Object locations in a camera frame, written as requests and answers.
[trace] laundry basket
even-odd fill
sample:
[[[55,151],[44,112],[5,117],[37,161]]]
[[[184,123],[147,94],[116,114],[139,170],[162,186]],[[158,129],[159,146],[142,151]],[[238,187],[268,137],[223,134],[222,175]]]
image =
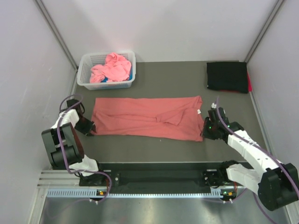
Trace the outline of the laundry basket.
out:
[[[136,58],[133,51],[116,52],[119,55],[124,56],[132,64],[130,71],[130,78],[127,81],[121,82],[102,82],[102,83],[90,83],[90,76],[92,74],[91,68],[97,64],[105,64],[106,56],[110,53],[92,53],[83,55],[80,61],[77,83],[78,85],[85,86],[89,90],[103,90],[103,89],[119,89],[129,88],[132,82],[135,80],[136,75]]]

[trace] black folded cloth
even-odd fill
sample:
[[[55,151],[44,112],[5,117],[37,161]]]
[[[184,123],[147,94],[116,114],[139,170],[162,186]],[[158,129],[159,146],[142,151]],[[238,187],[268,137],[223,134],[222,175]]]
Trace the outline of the black folded cloth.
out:
[[[207,88],[248,93],[247,63],[208,62]]]

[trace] cloth fold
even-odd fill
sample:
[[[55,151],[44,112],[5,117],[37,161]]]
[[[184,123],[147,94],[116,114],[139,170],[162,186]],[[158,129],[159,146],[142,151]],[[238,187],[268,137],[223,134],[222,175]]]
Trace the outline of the cloth fold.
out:
[[[90,83],[100,83],[106,77],[107,82],[120,82],[129,79],[131,62],[124,56],[111,53],[106,56],[105,64],[97,64],[91,68]]]
[[[95,135],[140,135],[202,141],[200,96],[188,98],[96,98]]]

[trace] white wall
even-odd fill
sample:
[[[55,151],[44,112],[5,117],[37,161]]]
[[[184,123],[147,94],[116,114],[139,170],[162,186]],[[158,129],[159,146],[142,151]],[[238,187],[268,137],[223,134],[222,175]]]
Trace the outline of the white wall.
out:
[[[243,60],[276,0],[43,0],[79,63],[131,49],[138,62]]]
[[[0,7],[0,223],[23,224],[49,161],[41,132],[57,119],[74,70],[33,0]]]
[[[248,64],[272,150],[299,168],[299,1],[287,0]]]

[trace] pink towel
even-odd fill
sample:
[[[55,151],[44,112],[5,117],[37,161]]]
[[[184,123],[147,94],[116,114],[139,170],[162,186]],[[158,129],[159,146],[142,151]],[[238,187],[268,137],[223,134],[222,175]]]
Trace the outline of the pink towel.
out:
[[[92,75],[90,83],[100,83],[105,77],[108,78],[107,82],[119,82],[129,79],[131,70],[131,62],[125,57],[116,53],[107,55],[105,64],[97,64],[92,67]]]
[[[96,98],[96,135],[142,135],[202,141],[200,96],[188,98]]]

